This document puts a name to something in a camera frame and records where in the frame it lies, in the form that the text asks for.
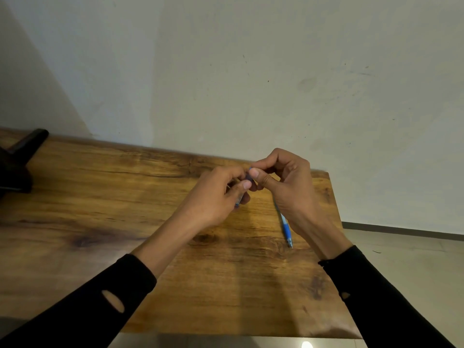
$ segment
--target fingernail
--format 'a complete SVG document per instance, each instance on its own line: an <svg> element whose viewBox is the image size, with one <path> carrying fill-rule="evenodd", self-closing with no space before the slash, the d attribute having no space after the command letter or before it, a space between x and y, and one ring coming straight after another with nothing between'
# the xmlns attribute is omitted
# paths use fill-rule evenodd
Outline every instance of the fingernail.
<svg viewBox="0 0 464 348"><path fill-rule="evenodd" d="M250 181L246 180L246 181L243 182L243 187L245 189L250 189L251 186L252 186L252 183Z"/></svg>
<svg viewBox="0 0 464 348"><path fill-rule="evenodd" d="M256 178L256 177L258 177L259 172L258 172L257 169L251 168L251 169L248 171L248 174L249 174L250 176L252 176L253 178Z"/></svg>

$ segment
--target wooden table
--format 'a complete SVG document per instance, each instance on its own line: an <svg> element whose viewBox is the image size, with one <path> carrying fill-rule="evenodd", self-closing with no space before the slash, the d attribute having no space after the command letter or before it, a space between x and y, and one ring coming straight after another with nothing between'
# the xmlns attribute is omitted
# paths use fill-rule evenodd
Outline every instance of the wooden table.
<svg viewBox="0 0 464 348"><path fill-rule="evenodd" d="M0 129L8 147L25 132ZM131 251L175 210L205 169L237 163L50 137L28 164L31 194L0 200L0 316L32 318ZM341 228L328 173L319 201ZM283 238L267 191L197 235L125 331L356 338L314 252Z"/></svg>

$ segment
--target person's right hand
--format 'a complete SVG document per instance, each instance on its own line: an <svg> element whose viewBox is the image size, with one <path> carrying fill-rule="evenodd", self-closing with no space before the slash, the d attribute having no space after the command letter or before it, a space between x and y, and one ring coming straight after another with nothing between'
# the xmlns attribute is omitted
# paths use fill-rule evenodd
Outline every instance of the person's right hand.
<svg viewBox="0 0 464 348"><path fill-rule="evenodd" d="M248 173L258 182L258 190L270 190L280 212L295 232L303 236L301 233L307 227L321 228L328 223L317 201L307 160L276 148L251 167ZM278 175L280 181L276 181L271 173Z"/></svg>

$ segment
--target black sleeve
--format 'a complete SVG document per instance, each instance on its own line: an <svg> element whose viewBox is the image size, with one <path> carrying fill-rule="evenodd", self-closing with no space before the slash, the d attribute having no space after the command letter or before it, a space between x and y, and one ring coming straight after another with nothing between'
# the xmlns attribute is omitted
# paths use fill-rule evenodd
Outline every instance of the black sleeve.
<svg viewBox="0 0 464 348"><path fill-rule="evenodd" d="M107 347L156 285L151 271L127 254L42 314L0 340L2 347ZM124 304L117 311L102 290Z"/></svg>
<svg viewBox="0 0 464 348"><path fill-rule="evenodd" d="M337 287L369 348L453 347L356 246L319 264Z"/></svg>

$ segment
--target person's left hand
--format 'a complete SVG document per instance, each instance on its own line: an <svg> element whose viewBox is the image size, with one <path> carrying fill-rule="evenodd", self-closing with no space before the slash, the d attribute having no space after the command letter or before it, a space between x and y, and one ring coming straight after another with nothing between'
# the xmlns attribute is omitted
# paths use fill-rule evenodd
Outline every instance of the person's left hand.
<svg viewBox="0 0 464 348"><path fill-rule="evenodd" d="M252 183L245 180L246 170L241 166L221 167L202 173L195 187L172 215L188 222L196 232L223 222L234 210L235 203L242 197L240 204L250 201L247 190ZM227 184L238 178L226 193Z"/></svg>

